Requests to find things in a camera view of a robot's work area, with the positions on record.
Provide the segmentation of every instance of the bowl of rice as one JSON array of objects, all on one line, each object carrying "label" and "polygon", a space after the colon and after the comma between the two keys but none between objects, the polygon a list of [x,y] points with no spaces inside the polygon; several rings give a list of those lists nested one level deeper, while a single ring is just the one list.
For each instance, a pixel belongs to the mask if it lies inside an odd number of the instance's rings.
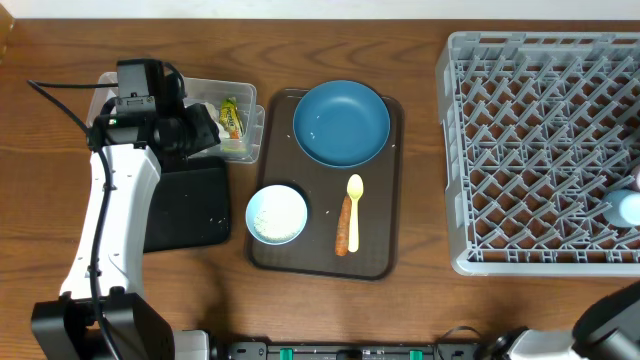
[{"label": "bowl of rice", "polygon": [[307,203],[288,186],[267,186],[249,201],[245,220],[256,240],[268,245],[286,244],[304,229]]}]

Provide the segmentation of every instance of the blue plate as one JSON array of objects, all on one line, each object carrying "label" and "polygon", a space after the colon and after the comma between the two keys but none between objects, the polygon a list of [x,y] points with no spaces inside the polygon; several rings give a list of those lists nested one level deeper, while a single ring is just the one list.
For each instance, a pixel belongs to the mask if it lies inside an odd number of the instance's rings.
[{"label": "blue plate", "polygon": [[293,116],[302,150],[338,168],[371,160],[384,147],[390,129],[389,111],[380,96],[353,81],[331,81],[311,89]]}]

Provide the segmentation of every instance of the white bowl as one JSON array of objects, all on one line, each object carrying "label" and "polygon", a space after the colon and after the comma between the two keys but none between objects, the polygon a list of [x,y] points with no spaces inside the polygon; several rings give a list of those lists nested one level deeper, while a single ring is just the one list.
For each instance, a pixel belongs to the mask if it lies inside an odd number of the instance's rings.
[{"label": "white bowl", "polygon": [[[256,217],[277,217],[273,224],[284,230],[286,237],[269,239],[256,229]],[[272,185],[261,189],[249,201],[245,213],[247,229],[254,238],[268,245],[282,245],[295,239],[307,223],[307,203],[300,193],[284,185]]]}]

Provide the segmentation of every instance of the white wall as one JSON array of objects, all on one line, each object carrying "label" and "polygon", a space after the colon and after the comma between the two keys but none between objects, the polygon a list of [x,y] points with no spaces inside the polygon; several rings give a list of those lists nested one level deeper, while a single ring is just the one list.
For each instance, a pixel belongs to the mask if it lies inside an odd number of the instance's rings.
[{"label": "white wall", "polygon": [[640,20],[640,0],[0,0],[0,3],[16,18]]}]

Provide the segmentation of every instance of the carrot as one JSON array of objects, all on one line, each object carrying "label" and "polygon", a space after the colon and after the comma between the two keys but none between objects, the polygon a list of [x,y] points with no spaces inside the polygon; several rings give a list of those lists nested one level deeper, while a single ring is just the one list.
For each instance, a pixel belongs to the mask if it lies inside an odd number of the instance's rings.
[{"label": "carrot", "polygon": [[351,218],[351,198],[347,195],[342,202],[336,234],[336,255],[345,256],[349,248],[349,219]]}]

